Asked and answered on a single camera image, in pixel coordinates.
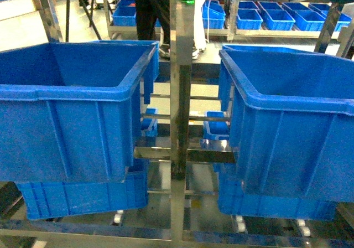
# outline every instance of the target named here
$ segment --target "floor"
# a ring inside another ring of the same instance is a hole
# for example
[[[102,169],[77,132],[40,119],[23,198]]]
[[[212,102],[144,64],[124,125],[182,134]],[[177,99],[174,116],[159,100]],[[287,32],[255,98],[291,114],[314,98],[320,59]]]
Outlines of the floor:
[[[59,19],[60,28],[63,36],[65,36],[65,0],[57,0],[57,14]],[[95,11],[94,21],[97,25],[98,31],[100,32],[102,39],[108,39],[108,33],[106,28],[106,20],[104,11]],[[70,9],[70,41],[71,42],[87,42],[91,40],[96,40],[96,35],[92,28],[89,28],[89,21],[84,13],[84,10],[79,7],[77,0],[72,0]],[[47,42],[46,35],[44,33],[44,28],[42,26],[40,17],[38,13],[30,13],[20,17],[15,17],[7,20],[0,20],[0,51],[14,49],[19,47],[25,47],[35,44],[41,44]],[[224,40],[215,39],[214,42],[207,45],[206,52],[202,55],[197,62],[201,63],[219,63],[220,58],[218,56],[218,51],[221,49]],[[238,44],[271,44],[274,46],[284,46],[294,49],[302,49],[306,51],[313,51],[315,46],[315,40],[308,39],[275,39],[275,38],[259,38],[259,39],[240,39],[235,41]],[[338,44],[331,44],[327,50],[328,54],[335,55],[338,49]],[[217,96],[217,86],[213,85],[192,85],[192,95],[196,96]],[[156,94],[169,94],[169,84],[159,83],[155,87]],[[152,99],[150,104],[152,107],[157,107],[159,113],[169,114],[169,100],[168,99]],[[193,115],[202,115],[207,110],[220,110],[220,104],[218,101],[191,101],[191,113]],[[203,176],[205,170],[193,170],[194,173]],[[195,187],[202,186],[204,189],[208,187],[212,190],[212,184],[194,184]],[[216,207],[215,198],[207,199],[206,202],[197,206],[207,206],[209,210],[216,210],[218,213],[218,218],[213,218],[207,210],[201,208],[200,210],[194,211],[191,216],[196,219],[196,224],[189,225],[192,229],[200,229],[204,227],[204,230],[215,230],[216,225],[220,225],[223,229],[230,229],[230,222],[226,223],[227,220],[224,215],[218,212]],[[151,205],[158,205],[158,203],[169,202],[164,196],[159,196],[156,199],[151,199]],[[167,205],[166,209],[161,210],[161,214],[169,214],[169,208]],[[139,217],[136,213],[131,212],[131,216]],[[14,219],[22,219],[25,216],[25,209],[23,208],[20,212],[16,213]],[[72,218],[65,218],[63,222],[76,222],[76,223],[103,223],[109,224],[113,219],[114,213],[104,213],[86,216],[77,216]],[[161,217],[161,219],[156,222],[158,227],[165,228],[169,225],[169,221]],[[100,247],[99,244],[93,244],[90,242],[76,242],[72,241],[51,241],[47,243],[46,247],[50,248],[60,248],[60,247]]]

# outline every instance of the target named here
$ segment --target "person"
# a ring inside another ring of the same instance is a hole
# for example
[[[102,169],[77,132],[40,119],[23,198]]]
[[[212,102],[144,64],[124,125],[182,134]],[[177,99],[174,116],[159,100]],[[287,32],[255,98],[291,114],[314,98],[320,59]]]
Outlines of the person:
[[[164,31],[164,43],[160,45],[159,54],[170,58],[170,0],[136,0],[137,33],[139,40],[156,40],[155,24],[160,21]],[[199,50],[193,48],[192,58],[197,59]]]

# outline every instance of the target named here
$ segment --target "horizontal metal bar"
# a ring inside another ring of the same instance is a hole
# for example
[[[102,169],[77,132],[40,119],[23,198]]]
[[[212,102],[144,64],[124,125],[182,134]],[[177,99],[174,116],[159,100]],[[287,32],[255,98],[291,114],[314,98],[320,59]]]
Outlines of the horizontal metal bar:
[[[157,98],[157,99],[169,99],[170,95],[167,94],[151,94],[150,97]],[[191,100],[213,100],[219,101],[218,97],[207,97],[207,96],[190,96]]]
[[[149,118],[149,119],[162,119],[162,120],[169,120],[171,118],[171,116],[169,114],[148,114],[148,113],[142,113],[142,117]],[[210,121],[227,122],[227,121],[230,121],[230,118],[229,117],[206,117],[206,116],[190,115],[189,120],[190,121],[201,121],[201,122],[210,122]]]
[[[168,137],[141,137],[135,146],[135,158],[169,161],[171,141]],[[226,140],[189,139],[187,161],[194,163],[235,163],[238,149]]]

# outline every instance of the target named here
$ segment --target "stainless steel rack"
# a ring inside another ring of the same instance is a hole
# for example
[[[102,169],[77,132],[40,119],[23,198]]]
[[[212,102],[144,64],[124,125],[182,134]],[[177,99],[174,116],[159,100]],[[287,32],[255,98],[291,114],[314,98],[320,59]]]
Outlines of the stainless steel rack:
[[[238,1],[233,0],[231,20],[237,14]],[[334,32],[342,7],[354,0],[311,0],[332,2],[325,25],[319,34],[315,51],[324,53]],[[48,40],[62,41],[53,0],[37,0]],[[41,241],[88,241],[100,247],[354,247],[354,216],[350,204],[340,204],[333,223],[307,221],[311,237],[303,237],[295,221],[284,219],[245,218],[247,232],[235,227],[237,219],[225,216],[216,208],[215,175],[208,163],[234,162],[237,149],[226,141],[203,141],[200,126],[189,126],[190,85],[193,64],[194,5],[171,0],[170,125],[160,125],[157,138],[141,138],[134,155],[152,159],[150,204],[146,209],[127,211],[122,223],[105,225],[72,223],[70,218],[46,221],[12,219],[23,204],[13,183],[1,188],[0,246],[30,247]],[[232,40],[235,29],[230,29]],[[343,32],[338,56],[349,58],[354,41],[354,21]],[[213,77],[205,71],[204,78]]]

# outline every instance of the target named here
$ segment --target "metal shelf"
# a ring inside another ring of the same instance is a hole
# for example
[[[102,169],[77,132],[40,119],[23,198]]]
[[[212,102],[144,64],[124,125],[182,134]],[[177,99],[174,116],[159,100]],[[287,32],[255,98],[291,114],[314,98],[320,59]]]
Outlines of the metal shelf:
[[[231,22],[236,21],[238,1],[233,0],[231,3]],[[314,1],[332,2],[322,31],[316,33],[316,35],[311,33],[314,38],[319,37],[315,51],[324,53],[334,36],[334,27],[343,4],[353,0]],[[171,88],[170,137],[141,138],[134,152],[136,157],[154,158],[158,163],[158,168],[164,168],[163,171],[157,170],[157,173],[162,174],[163,180],[168,183],[168,186],[150,188],[149,193],[153,195],[152,199],[154,200],[147,209],[139,211],[141,212],[139,216],[141,218],[141,214],[144,213],[148,213],[150,218],[156,219],[159,218],[159,215],[163,215],[165,218],[167,216],[167,229],[165,226],[156,228],[156,223],[150,223],[151,221],[148,219],[139,221],[137,224],[134,223],[133,219],[130,218],[133,218],[137,211],[125,212],[125,219],[129,222],[124,222],[123,219],[121,226],[65,223],[60,222],[60,218],[31,222],[13,220],[10,219],[12,214],[18,210],[23,202],[18,197],[16,188],[9,184],[7,188],[12,188],[10,194],[0,190],[0,196],[4,197],[5,200],[12,200],[11,203],[6,203],[3,202],[3,199],[2,203],[4,204],[0,205],[0,213],[2,214],[0,245],[16,247],[19,244],[17,237],[22,236],[24,237],[22,244],[28,245],[31,243],[30,240],[35,237],[41,241],[85,240],[99,242],[100,247],[104,247],[109,242],[119,244],[122,247],[234,247],[235,245],[243,247],[354,247],[353,228],[349,226],[349,224],[352,224],[352,216],[348,215],[349,209],[341,208],[341,205],[339,211],[345,214],[343,216],[338,214],[334,223],[309,222],[313,232],[311,238],[302,237],[293,221],[282,219],[249,218],[246,220],[249,234],[241,234],[232,227],[234,217],[227,220],[224,215],[218,213],[215,207],[215,195],[217,193],[214,189],[205,191],[203,187],[191,187],[193,184],[191,181],[196,181],[198,176],[202,177],[201,183],[213,182],[215,178],[213,178],[212,172],[210,180],[208,180],[204,175],[207,172],[205,170],[200,171],[198,168],[207,166],[205,163],[215,161],[233,162],[235,160],[234,153],[237,154],[237,148],[231,149],[225,141],[200,142],[200,136],[191,136],[192,133],[199,134],[201,132],[200,129],[197,129],[197,126],[189,126],[190,84],[195,74],[192,70],[191,59],[193,28],[185,28],[185,26],[193,23],[194,5],[186,4],[181,0],[171,0],[170,3],[170,24],[173,34],[173,38],[171,38],[169,80]],[[53,0],[36,0],[35,4],[40,12],[48,40],[62,41]],[[107,26],[112,27],[111,31],[122,32],[126,30],[130,32],[133,30],[133,28],[115,29],[111,26],[110,20],[107,20]],[[341,44],[339,51],[341,56],[348,55],[353,43],[354,21],[348,29],[350,31],[342,38],[343,44]],[[219,33],[225,35],[226,31],[229,40],[233,39],[235,33],[242,35],[242,31],[235,30],[235,25],[231,25],[230,30],[220,30]],[[268,35],[269,33],[265,31],[260,30],[258,33],[263,32],[263,35]],[[203,73],[202,76],[207,78],[208,72],[203,71],[204,73],[201,72],[198,75]],[[156,176],[152,175],[151,177],[152,180],[156,180]],[[167,207],[164,206],[164,211],[162,211],[162,206],[155,205],[155,203],[159,203],[159,200],[156,200],[159,197],[165,198],[163,201]],[[192,206],[199,206],[200,210],[192,210]],[[212,215],[214,214],[218,218],[213,219]],[[202,223],[199,227],[196,226],[198,221]]]

